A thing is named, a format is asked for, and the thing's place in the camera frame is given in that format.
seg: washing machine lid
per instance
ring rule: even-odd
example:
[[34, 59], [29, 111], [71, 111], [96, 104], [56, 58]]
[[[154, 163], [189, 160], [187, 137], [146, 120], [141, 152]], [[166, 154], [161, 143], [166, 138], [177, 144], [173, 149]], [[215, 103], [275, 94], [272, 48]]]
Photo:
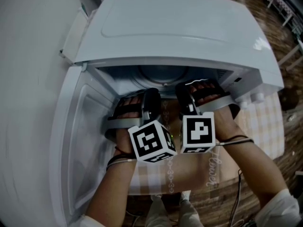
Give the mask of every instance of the washing machine lid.
[[260, 26], [231, 0], [104, 0], [75, 62], [138, 57], [211, 60], [279, 73]]

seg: wooden floor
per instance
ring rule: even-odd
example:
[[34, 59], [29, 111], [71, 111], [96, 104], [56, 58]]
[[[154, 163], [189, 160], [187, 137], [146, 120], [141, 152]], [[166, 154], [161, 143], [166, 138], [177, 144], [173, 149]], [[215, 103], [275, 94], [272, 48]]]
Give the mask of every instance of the wooden floor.
[[[263, 0], [234, 0], [245, 4], [251, 11], [260, 27], [267, 36], [277, 60], [283, 58], [292, 48], [296, 46], [291, 31], [287, 27], [282, 27], [283, 20], [273, 10], [267, 9], [267, 4]], [[285, 128], [285, 153], [282, 157], [275, 160], [281, 169], [286, 183], [291, 193], [296, 194], [298, 181], [294, 173], [303, 169], [303, 67], [299, 65], [286, 72], [285, 68], [298, 59], [300, 54], [287, 61], [282, 67], [285, 87], [296, 87], [299, 95], [299, 105], [296, 109], [283, 112]], [[294, 119], [287, 121], [290, 115]], [[201, 222], [205, 227], [227, 226], [230, 212], [235, 201], [238, 190], [238, 179], [221, 183], [216, 187], [193, 191], [191, 202], [199, 213]], [[245, 221], [253, 218], [259, 211], [257, 198], [247, 187], [245, 180], [242, 180], [241, 201], [235, 217], [235, 221], [244, 219]], [[177, 225], [178, 221], [178, 201], [180, 194], [165, 195], [162, 197], [164, 205], [172, 220], [172, 225]], [[146, 216], [152, 201], [150, 196], [130, 196], [128, 198], [127, 210], [131, 213], [141, 211], [143, 217], [139, 218], [136, 226], [144, 226]], [[125, 226], [131, 226], [133, 217], [126, 215]]]

